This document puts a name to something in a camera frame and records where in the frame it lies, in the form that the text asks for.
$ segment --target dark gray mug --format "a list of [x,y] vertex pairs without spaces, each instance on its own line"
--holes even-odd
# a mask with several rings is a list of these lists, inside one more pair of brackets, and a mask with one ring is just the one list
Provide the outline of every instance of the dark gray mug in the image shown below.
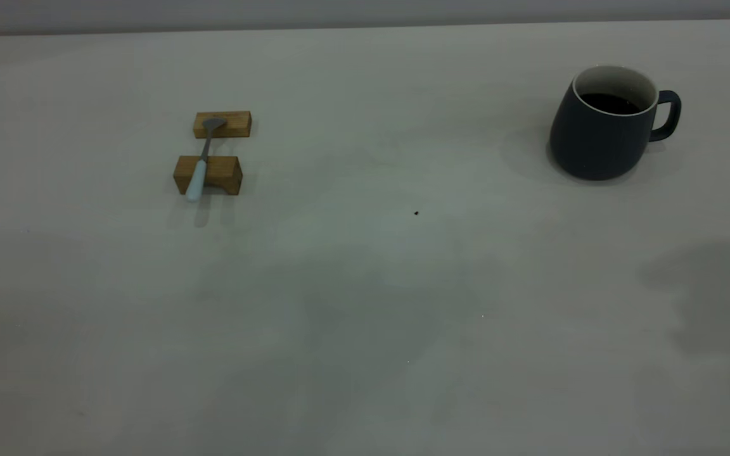
[[[660,103],[672,103],[652,129]],[[681,118],[681,98],[623,66],[594,66],[571,81],[551,126],[556,163],[580,179],[613,179],[632,170],[650,141],[666,139]]]

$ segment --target table surface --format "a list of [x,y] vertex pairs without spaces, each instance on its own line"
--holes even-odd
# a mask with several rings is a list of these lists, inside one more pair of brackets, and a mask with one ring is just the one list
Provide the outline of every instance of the table surface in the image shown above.
[[[586,184],[597,63],[684,111]],[[206,110],[254,127],[189,205]],[[730,455],[730,21],[0,37],[16,453]]]

